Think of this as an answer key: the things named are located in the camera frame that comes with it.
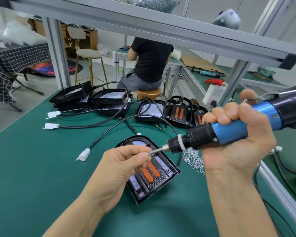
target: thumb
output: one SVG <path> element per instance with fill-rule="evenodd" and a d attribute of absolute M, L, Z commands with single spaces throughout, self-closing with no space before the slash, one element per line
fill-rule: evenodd
<path fill-rule="evenodd" d="M 139 167 L 148 158 L 147 152 L 141 152 L 137 155 L 133 155 L 131 158 L 122 161 L 122 169 L 124 173 L 129 173 L 131 170 Z"/>
<path fill-rule="evenodd" d="M 253 144 L 269 151 L 276 146 L 276 139 L 267 115 L 247 103 L 239 105 L 239 117 L 247 124 L 248 138 Z"/>

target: electric screwdriver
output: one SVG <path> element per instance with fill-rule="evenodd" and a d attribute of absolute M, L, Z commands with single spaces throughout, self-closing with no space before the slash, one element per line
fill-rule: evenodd
<path fill-rule="evenodd" d="M 273 97 L 253 106 L 268 116 L 273 131 L 286 127 L 296 128 L 296 86 L 284 92 L 273 94 Z M 191 128 L 186 135 L 178 135 L 168 140 L 162 148 L 154 150 L 149 154 L 159 151 L 170 151 L 178 153 L 186 151 L 187 148 L 200 149 L 210 143 L 215 146 L 226 145 L 248 137 L 247 125 L 241 120 L 232 121 L 228 125 L 216 123 L 205 123 Z"/>

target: black and white plaid cloth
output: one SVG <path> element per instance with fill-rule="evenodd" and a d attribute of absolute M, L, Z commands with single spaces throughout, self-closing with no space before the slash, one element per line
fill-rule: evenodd
<path fill-rule="evenodd" d="M 0 48 L 0 101 L 16 104 L 12 94 L 12 83 L 5 72 L 18 73 L 35 63 L 50 60 L 48 44 L 34 46 L 6 45 Z"/>

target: black t-shirt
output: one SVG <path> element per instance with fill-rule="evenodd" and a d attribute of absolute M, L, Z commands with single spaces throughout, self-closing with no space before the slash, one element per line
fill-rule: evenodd
<path fill-rule="evenodd" d="M 173 45 L 135 37 L 131 48 L 138 53 L 134 73 L 147 83 L 161 80 Z"/>

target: electrical outlet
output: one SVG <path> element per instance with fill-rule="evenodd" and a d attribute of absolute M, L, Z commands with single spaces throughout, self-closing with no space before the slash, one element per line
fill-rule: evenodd
<path fill-rule="evenodd" d="M 222 87 L 222 86 L 210 85 L 206 92 L 206 95 L 204 96 L 203 103 L 205 105 L 210 105 L 213 100 L 215 100 L 216 103 L 218 103 L 222 95 L 224 94 L 226 87 L 227 86 Z"/>

